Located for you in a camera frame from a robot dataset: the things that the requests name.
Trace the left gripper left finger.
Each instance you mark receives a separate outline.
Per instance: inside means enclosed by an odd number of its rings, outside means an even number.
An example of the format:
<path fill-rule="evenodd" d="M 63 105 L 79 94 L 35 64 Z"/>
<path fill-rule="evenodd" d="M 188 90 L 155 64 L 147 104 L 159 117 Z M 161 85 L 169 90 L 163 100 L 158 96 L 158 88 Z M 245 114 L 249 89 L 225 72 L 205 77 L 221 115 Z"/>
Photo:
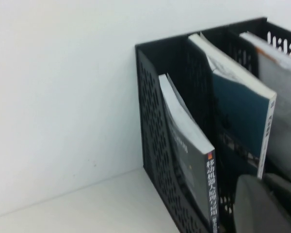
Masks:
<path fill-rule="evenodd" d="M 238 233 L 278 232 L 275 205 L 266 187 L 254 176 L 238 178 L 233 216 Z"/>

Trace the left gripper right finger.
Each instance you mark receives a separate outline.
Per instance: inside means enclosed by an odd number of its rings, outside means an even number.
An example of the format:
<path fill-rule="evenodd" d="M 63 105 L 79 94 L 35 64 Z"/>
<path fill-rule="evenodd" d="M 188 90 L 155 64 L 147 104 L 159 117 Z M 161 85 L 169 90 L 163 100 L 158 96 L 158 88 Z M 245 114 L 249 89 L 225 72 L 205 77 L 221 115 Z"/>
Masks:
<path fill-rule="evenodd" d="M 274 173 L 264 175 L 263 181 L 278 203 L 285 219 L 291 224 L 291 182 Z"/>

